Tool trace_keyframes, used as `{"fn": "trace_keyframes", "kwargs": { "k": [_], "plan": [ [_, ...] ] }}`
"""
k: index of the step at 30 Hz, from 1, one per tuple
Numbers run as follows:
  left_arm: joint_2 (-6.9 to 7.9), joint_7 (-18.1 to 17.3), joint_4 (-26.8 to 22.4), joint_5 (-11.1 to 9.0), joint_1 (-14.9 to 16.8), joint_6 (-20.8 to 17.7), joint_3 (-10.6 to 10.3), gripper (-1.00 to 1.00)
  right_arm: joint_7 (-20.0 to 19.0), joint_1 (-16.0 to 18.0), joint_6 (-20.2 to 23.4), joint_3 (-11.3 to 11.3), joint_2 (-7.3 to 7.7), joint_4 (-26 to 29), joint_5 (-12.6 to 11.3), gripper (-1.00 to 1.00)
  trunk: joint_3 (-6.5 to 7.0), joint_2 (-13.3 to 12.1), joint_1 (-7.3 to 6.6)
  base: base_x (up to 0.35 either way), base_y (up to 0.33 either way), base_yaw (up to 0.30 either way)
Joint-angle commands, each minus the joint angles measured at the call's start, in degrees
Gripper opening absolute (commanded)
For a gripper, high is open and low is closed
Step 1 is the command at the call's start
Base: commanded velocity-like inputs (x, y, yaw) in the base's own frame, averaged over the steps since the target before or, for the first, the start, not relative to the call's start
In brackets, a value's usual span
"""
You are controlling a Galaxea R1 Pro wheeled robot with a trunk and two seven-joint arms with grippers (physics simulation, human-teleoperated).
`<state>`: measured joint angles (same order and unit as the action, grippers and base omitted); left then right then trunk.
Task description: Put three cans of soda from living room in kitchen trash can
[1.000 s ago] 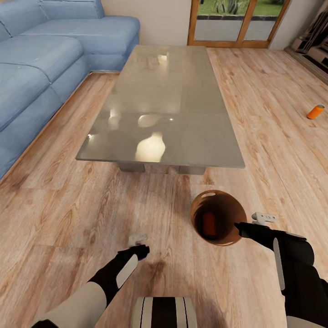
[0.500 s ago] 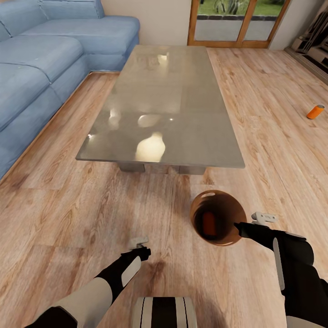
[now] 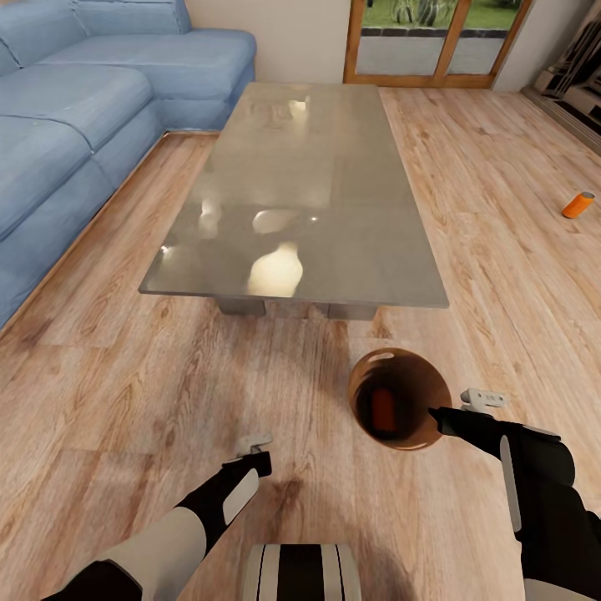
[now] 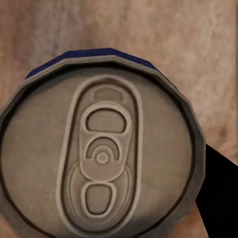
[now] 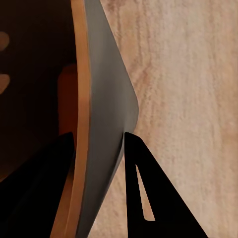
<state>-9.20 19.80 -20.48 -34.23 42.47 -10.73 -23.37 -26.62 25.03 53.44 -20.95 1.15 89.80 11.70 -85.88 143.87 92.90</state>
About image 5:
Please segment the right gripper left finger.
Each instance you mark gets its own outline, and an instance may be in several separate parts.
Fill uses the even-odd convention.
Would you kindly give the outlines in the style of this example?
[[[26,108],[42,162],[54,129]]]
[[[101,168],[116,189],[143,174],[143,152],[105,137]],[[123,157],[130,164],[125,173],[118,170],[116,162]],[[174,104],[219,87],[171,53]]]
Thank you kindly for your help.
[[[50,238],[74,150],[57,136],[0,182],[0,238]]]

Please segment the trash can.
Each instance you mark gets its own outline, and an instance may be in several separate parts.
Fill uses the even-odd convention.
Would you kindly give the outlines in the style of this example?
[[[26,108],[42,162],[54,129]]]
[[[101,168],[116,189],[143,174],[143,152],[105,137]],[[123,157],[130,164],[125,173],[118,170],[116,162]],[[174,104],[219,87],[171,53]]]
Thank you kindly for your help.
[[[59,135],[77,63],[78,125],[50,238],[87,238],[134,133],[138,99],[100,0],[0,0],[0,182]]]

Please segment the can of soda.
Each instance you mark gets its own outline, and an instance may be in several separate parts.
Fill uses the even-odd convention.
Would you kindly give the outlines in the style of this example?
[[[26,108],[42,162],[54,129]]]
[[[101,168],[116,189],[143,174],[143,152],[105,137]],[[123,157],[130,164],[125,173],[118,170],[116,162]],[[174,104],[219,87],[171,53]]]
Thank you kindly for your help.
[[[77,63],[70,62],[62,66],[58,77],[58,119],[59,135],[72,132],[74,154],[76,158],[77,125],[78,125],[78,78]]]

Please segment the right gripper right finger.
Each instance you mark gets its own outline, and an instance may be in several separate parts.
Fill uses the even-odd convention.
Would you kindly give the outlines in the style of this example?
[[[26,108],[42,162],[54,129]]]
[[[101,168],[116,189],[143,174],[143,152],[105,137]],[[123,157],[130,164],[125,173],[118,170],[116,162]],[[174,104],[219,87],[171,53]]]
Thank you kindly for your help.
[[[128,238],[208,238],[144,141],[124,133]],[[155,221],[143,215],[138,166]]]

